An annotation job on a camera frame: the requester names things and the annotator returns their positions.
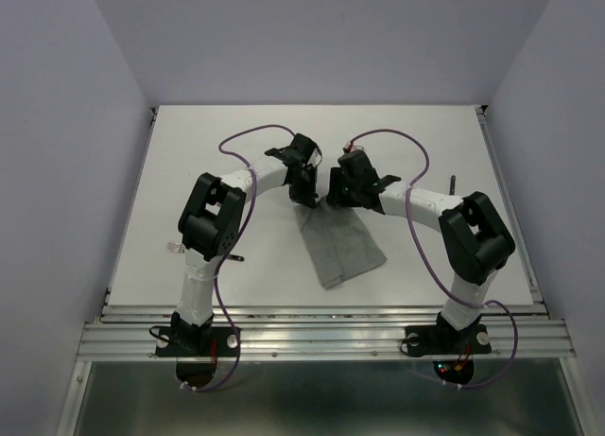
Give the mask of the black handled knife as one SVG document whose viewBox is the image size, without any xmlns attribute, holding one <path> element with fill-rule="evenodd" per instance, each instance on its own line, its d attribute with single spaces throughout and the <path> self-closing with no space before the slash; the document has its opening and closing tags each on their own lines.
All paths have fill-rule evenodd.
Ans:
<svg viewBox="0 0 605 436">
<path fill-rule="evenodd" d="M 456 194 L 456 184 L 457 184 L 457 176 L 452 175 L 450 177 L 450 184 L 449 184 L 449 195 L 450 196 L 453 196 Z"/>
</svg>

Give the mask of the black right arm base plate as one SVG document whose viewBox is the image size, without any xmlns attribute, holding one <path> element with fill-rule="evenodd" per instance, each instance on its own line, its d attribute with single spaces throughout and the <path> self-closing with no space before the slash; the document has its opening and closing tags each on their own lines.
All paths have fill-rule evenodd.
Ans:
<svg viewBox="0 0 605 436">
<path fill-rule="evenodd" d="M 411 358 L 457 356 L 470 349 L 471 355 L 492 352 L 487 328 L 483 324 L 456 331 L 440 325 L 412 325 L 405 329 L 399 350 Z"/>
</svg>

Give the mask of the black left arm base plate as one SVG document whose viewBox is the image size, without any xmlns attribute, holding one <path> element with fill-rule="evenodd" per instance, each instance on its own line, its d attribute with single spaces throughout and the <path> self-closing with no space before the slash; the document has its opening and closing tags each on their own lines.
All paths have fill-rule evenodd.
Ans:
<svg viewBox="0 0 605 436">
<path fill-rule="evenodd" d="M 179 337 L 169 326 L 153 325 L 148 333 L 158 358 L 235 358 L 239 353 L 231 327 L 212 327 L 198 340 Z"/>
</svg>

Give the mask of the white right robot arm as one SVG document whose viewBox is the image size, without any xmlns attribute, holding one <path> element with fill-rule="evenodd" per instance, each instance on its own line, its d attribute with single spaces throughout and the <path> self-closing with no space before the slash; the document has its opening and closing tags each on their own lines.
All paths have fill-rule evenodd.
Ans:
<svg viewBox="0 0 605 436">
<path fill-rule="evenodd" d="M 362 150 L 347 152 L 330 169 L 327 203 L 333 207 L 372 210 L 405 218 L 412 240 L 429 274 L 430 265 L 415 223 L 442 237 L 453 282 L 440 312 L 444 323 L 435 328 L 435 340 L 446 351 L 456 351 L 469 339 L 468 328 L 478 321 L 485 296 L 497 273 L 515 252 L 515 242 L 488 195 L 475 191 L 461 197 L 446 195 L 406 183 L 393 175 L 379 177 Z"/>
</svg>

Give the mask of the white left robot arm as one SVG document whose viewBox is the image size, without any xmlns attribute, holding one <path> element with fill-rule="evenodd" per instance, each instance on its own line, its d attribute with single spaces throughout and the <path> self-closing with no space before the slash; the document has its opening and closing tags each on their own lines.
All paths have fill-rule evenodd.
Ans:
<svg viewBox="0 0 605 436">
<path fill-rule="evenodd" d="M 253 208 L 257 197 L 286 186 L 294 203 L 314 208 L 320 156 L 319 146 L 297 133 L 289 145 L 267 150 L 241 170 L 198 177 L 178 222 L 185 273 L 170 322 L 170 338 L 188 354 L 201 354 L 210 345 L 217 268 L 241 236 L 245 206 Z"/>
</svg>

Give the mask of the grey cloth napkin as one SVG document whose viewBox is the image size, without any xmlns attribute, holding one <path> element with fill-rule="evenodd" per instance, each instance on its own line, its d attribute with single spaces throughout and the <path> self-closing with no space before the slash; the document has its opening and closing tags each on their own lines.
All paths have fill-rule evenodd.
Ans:
<svg viewBox="0 0 605 436">
<path fill-rule="evenodd" d="M 387 262 L 354 209 L 332 207 L 321 199 L 314 208 L 295 207 L 294 214 L 323 288 L 335 288 Z"/>
</svg>

